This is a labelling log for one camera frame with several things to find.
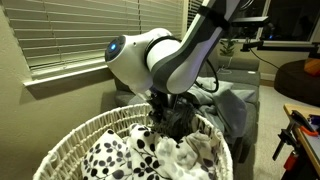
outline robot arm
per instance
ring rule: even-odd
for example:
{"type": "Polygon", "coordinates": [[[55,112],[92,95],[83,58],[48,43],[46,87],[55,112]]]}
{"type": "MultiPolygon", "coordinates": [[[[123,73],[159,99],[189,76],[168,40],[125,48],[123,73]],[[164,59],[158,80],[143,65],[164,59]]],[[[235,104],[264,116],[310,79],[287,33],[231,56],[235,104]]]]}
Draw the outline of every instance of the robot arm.
{"type": "Polygon", "coordinates": [[[136,36],[120,36],[108,45],[106,62],[132,92],[158,109],[161,118],[163,106],[170,105],[159,102],[163,97],[155,98],[154,92],[175,95],[194,84],[240,1],[204,0],[181,42],[162,28],[136,36]]]}

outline orange object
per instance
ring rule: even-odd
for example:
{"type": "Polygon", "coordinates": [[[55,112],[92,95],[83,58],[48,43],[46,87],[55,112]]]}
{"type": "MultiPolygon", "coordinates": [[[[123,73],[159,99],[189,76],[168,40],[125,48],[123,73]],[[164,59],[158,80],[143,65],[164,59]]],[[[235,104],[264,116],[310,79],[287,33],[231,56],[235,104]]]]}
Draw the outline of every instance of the orange object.
{"type": "Polygon", "coordinates": [[[305,128],[304,126],[300,126],[300,130],[305,132],[306,134],[308,134],[309,136],[318,136],[318,132],[317,131],[309,131],[307,128],[305,128]]]}
{"type": "Polygon", "coordinates": [[[291,171],[291,169],[293,168],[294,164],[297,161],[298,158],[298,154],[296,153],[296,151],[292,151],[286,161],[286,163],[284,163],[283,167],[287,170],[287,171],[291,171]]]}
{"type": "Polygon", "coordinates": [[[308,58],[304,63],[304,71],[312,76],[320,75],[320,59],[308,58]]]}

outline gray couch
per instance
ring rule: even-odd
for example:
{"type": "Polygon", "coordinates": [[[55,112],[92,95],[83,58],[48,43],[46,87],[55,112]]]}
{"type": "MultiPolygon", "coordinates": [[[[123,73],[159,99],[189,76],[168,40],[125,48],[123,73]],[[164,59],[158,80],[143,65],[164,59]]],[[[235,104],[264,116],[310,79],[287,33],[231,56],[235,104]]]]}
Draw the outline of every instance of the gray couch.
{"type": "MultiPolygon", "coordinates": [[[[245,100],[247,109],[247,117],[245,122],[244,135],[230,142],[229,147],[234,161],[234,165],[239,162],[243,163],[251,146],[256,142],[257,137],[257,122],[259,115],[259,84],[260,73],[258,72],[259,60],[233,58],[230,63],[230,58],[225,58],[212,53],[209,58],[214,68],[218,70],[219,81],[232,82],[233,90],[253,90],[254,94],[245,100]]],[[[207,63],[202,67],[199,76],[212,77],[213,72],[207,63]]],[[[117,92],[115,95],[115,103],[119,106],[141,103],[141,99],[134,96],[130,89],[115,78],[117,92]]]]}

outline wicker laundry basket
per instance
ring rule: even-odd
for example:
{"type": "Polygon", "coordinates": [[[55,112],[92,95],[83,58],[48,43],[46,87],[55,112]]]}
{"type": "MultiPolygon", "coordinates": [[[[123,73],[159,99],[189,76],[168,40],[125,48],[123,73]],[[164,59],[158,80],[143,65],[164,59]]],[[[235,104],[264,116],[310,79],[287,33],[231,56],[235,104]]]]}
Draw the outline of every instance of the wicker laundry basket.
{"type": "MultiPolygon", "coordinates": [[[[82,159],[100,136],[106,130],[112,129],[119,137],[125,137],[129,135],[129,126],[132,123],[152,125],[148,117],[150,110],[149,104],[132,105],[113,109],[88,120],[72,130],[48,152],[33,179],[82,179],[80,170],[82,159]]],[[[215,161],[216,179],[233,179],[232,158],[221,131],[199,115],[192,120],[192,127],[194,132],[202,130],[209,137],[220,139],[215,149],[218,157],[215,161]]]]}

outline white cloth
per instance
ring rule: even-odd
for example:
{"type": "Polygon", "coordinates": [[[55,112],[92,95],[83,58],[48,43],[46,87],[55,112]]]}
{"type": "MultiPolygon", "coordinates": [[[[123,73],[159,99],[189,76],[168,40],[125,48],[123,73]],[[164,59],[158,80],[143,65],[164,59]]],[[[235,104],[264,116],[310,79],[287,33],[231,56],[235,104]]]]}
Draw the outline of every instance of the white cloth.
{"type": "Polygon", "coordinates": [[[83,179],[214,179],[218,144],[200,132],[176,142],[140,124],[125,140],[108,130],[84,157],[83,179]]]}

